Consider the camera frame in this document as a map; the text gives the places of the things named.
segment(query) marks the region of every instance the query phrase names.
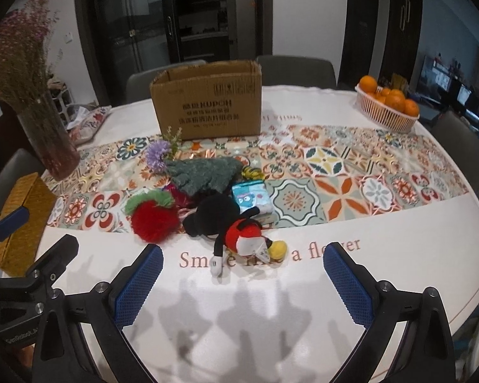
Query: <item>chair backrest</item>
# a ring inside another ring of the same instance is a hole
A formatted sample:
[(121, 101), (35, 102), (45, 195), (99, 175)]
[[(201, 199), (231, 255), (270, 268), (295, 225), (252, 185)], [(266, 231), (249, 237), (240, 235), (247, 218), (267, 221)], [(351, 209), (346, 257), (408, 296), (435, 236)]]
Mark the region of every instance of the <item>chair backrest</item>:
[(145, 70), (143, 72), (131, 75), (126, 82), (126, 102), (132, 103), (149, 99), (151, 97), (149, 85), (159, 73), (167, 69), (177, 68), (177, 66), (184, 65), (204, 65), (205, 63), (206, 61), (201, 59), (181, 63), (172, 63), (171, 65)]
[(18, 149), (0, 172), (0, 212), (18, 179), (33, 172), (42, 175), (44, 170), (44, 166), (36, 157), (26, 149)]
[(438, 120), (431, 134), (451, 156), (474, 191), (479, 190), (479, 138), (452, 111)]
[(336, 89), (333, 65), (328, 60), (299, 56), (258, 56), (262, 85), (294, 85), (310, 88)]

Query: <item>white glove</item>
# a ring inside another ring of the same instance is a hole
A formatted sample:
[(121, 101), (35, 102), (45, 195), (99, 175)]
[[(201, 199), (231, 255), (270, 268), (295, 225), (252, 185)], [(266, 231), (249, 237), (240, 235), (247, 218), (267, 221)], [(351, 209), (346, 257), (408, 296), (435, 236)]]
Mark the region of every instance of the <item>white glove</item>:
[(222, 274), (223, 262), (221, 256), (213, 256), (209, 261), (209, 267), (211, 268), (211, 276), (218, 278)]

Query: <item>tissue box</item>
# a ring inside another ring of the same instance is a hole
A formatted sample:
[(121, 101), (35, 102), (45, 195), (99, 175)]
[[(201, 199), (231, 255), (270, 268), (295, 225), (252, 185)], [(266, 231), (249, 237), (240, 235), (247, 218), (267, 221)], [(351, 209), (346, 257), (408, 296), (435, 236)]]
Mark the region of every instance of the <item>tissue box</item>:
[(37, 173), (20, 178), (0, 213), (0, 219), (20, 206), (28, 209), (28, 222), (0, 242), (0, 268), (12, 277), (24, 276), (34, 263), (49, 215), (57, 197)]
[(232, 196), (238, 203), (241, 213), (255, 206), (259, 208), (261, 214), (273, 212), (273, 204), (264, 181), (256, 180), (236, 184), (232, 187)]

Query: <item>green fringe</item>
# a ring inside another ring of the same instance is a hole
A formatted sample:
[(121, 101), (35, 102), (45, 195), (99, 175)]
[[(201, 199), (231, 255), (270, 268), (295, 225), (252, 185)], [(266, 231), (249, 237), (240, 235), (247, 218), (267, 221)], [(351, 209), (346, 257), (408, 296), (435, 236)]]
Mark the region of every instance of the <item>green fringe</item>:
[(149, 200), (154, 200), (156, 204), (161, 207), (172, 207), (175, 202), (169, 191), (160, 189), (151, 190), (147, 193), (140, 193), (131, 197), (124, 207), (124, 213), (131, 216), (140, 204)]

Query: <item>dark wooden door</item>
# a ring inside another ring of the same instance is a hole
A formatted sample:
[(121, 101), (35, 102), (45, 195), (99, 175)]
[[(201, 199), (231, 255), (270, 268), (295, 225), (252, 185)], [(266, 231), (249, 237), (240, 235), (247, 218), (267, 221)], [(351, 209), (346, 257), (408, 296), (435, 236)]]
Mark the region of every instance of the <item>dark wooden door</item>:
[(408, 82), (412, 77), (420, 39), (422, 0), (390, 0), (387, 40), (380, 81), (397, 73)]
[(348, 0), (338, 82), (354, 88), (369, 74), (376, 38), (379, 0)]

